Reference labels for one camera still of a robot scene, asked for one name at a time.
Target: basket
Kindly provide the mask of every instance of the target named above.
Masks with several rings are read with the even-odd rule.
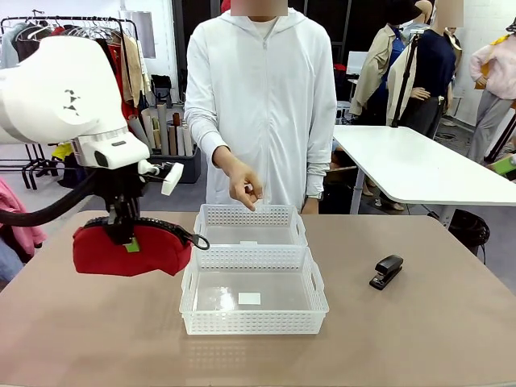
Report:
[[[197,216],[195,233],[210,245],[296,245],[308,246],[305,226],[295,206],[203,205]]]
[[[309,248],[214,247],[183,276],[188,335],[316,335],[329,311]]]

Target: red pouch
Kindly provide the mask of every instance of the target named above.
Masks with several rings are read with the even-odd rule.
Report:
[[[192,235],[179,226],[138,218],[136,243],[126,247],[113,243],[104,229],[106,224],[107,218],[94,219],[73,235],[73,263],[78,273],[133,277],[161,270],[175,276],[190,261],[192,242],[188,237]]]

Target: pink sweater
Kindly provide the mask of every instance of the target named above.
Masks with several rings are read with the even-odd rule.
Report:
[[[0,210],[13,213],[24,213],[25,206],[16,195],[10,190],[7,183],[0,177]],[[13,234],[23,250],[29,255],[34,256],[34,247],[46,240],[47,236],[39,227],[13,227]]]
[[[470,73],[474,81],[482,76],[481,66],[488,62],[486,89],[501,99],[516,99],[516,36],[485,46],[472,55]]]

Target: stapler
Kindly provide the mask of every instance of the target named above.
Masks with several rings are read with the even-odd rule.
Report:
[[[402,270],[403,258],[400,256],[388,256],[377,264],[378,274],[369,284],[378,290],[383,290]]]

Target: floor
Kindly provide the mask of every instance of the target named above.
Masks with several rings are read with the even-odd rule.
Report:
[[[446,127],[441,125],[437,141],[441,144],[465,154],[472,132],[467,127]],[[0,145],[2,158],[19,158],[24,153],[23,146]],[[39,190],[34,192],[25,189],[18,173],[0,173],[16,194],[26,203],[29,210],[37,210],[48,206],[63,196],[67,189],[56,183],[56,178],[41,177],[38,179]],[[160,193],[159,184],[150,184],[145,196],[140,200],[142,210],[161,211],[198,211],[206,196],[206,163],[203,163],[202,175],[193,185],[179,185],[172,196],[165,197]],[[69,211],[59,219],[44,226],[44,230],[52,237],[68,218],[79,210],[103,210],[101,199],[91,198]],[[486,244],[487,266],[506,286],[516,294],[516,207],[465,207],[465,210],[481,216],[491,229],[491,238]],[[361,214],[385,214],[375,207],[375,201],[364,200]],[[426,215],[427,210],[422,206],[411,206],[410,214]]]

